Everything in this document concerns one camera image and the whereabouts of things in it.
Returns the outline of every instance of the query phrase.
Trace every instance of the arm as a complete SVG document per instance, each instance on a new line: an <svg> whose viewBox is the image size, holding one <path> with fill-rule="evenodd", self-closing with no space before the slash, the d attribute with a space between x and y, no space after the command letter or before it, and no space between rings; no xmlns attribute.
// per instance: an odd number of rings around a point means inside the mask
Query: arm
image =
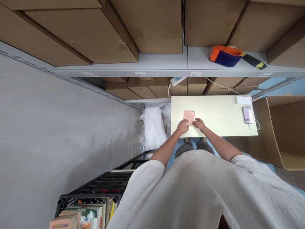
<svg viewBox="0 0 305 229"><path fill-rule="evenodd" d="M153 156L150 158L150 160L157 160L162 162L164 164L164 167L167 166L167 163L169 161L169 158L172 155L172 152L174 150L174 147L180 138L181 134L184 132L187 132L188 129L190 128L187 126L188 120L183 119L177 127L177 130L174 131L174 133L167 139L166 142L160 148L153 154Z"/></svg>
<svg viewBox="0 0 305 229"><path fill-rule="evenodd" d="M196 121L193 121L195 127L197 127L201 133L203 133L208 138L222 159L231 161L233 157L237 155L243 155L235 146L231 145L226 140L222 139L209 128L207 128L200 118L195 118L195 120Z"/></svg>

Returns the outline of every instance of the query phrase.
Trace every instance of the leg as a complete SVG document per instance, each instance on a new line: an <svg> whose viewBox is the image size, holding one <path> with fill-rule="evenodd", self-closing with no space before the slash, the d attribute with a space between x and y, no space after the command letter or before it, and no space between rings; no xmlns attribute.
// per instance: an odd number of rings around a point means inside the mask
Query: leg
<svg viewBox="0 0 305 229"><path fill-rule="evenodd" d="M192 143L186 142L185 144L179 146L179 148L177 149L176 154L175 154L175 159L177 157L179 157L181 154L183 154L184 152L191 151L191 150L194 150Z"/></svg>
<svg viewBox="0 0 305 229"><path fill-rule="evenodd" d="M203 141L200 140L200 141L197 143L197 149L203 149L203 150L208 151L208 152L210 152L211 154L214 154L214 155L215 155L213 148L209 145L209 143L207 143L207 142L204 141L204 140L203 140Z"/></svg>

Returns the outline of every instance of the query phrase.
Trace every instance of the power strip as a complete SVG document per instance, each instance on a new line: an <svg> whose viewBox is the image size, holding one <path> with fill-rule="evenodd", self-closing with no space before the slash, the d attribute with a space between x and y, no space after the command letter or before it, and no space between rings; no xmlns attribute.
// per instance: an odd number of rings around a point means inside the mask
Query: power strip
<svg viewBox="0 0 305 229"><path fill-rule="evenodd" d="M171 79L172 86L176 86L181 81L185 80L187 77L174 77Z"/></svg>

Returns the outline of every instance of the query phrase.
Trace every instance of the light yellow tabletop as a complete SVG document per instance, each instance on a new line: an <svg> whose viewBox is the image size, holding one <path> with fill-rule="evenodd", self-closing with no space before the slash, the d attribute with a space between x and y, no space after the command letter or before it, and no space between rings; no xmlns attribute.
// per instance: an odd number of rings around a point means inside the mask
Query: light yellow tabletop
<svg viewBox="0 0 305 229"><path fill-rule="evenodd" d="M252 124L244 123L243 106L251 107ZM195 118L201 118L218 136L258 135L252 105L236 104L236 95L172 96L171 135L185 110L195 111ZM196 127L190 127L181 137L204 137L204 134Z"/></svg>

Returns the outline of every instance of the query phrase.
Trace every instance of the white cable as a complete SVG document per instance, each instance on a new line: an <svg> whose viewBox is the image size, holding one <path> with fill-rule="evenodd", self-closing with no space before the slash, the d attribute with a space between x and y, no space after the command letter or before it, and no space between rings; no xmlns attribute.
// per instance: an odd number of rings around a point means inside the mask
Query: white cable
<svg viewBox="0 0 305 229"><path fill-rule="evenodd" d="M257 119L255 119L255 121L257 121L257 124L259 125L259 128L257 129L257 130L259 130L259 129L261 128L261 125L260 125L260 123L258 122L258 120L257 120Z"/></svg>
<svg viewBox="0 0 305 229"><path fill-rule="evenodd" d="M215 83L215 82L213 82L213 81L211 81L212 83L214 83L214 84L217 84L218 86L221 86L221 87L225 87L225 86L222 86L222 85L220 85L220 84L218 84L218 83Z"/></svg>
<svg viewBox="0 0 305 229"><path fill-rule="evenodd" d="M169 84L169 86L168 86L168 90L167 90L168 97L169 97L169 99L170 99L170 100L171 100L171 97L169 96L169 89L170 89L171 85L172 85L172 83L170 83L170 84Z"/></svg>

